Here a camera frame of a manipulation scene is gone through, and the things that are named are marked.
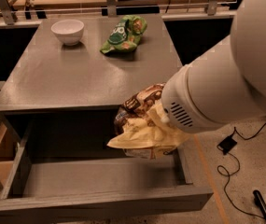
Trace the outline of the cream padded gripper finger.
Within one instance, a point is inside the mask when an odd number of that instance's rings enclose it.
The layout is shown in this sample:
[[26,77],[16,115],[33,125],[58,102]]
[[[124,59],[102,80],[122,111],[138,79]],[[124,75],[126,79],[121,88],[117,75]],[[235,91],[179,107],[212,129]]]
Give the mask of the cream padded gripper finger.
[[143,118],[128,118],[123,133],[108,142],[109,147],[138,149],[149,147],[176,148],[189,139],[166,116],[161,101],[154,104]]

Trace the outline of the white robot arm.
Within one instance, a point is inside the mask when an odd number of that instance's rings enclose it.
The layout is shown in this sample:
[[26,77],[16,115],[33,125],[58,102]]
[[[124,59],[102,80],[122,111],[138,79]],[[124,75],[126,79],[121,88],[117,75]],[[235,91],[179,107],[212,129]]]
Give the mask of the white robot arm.
[[175,148],[193,133],[266,115],[266,0],[243,0],[230,34],[167,82],[127,100],[109,146]]

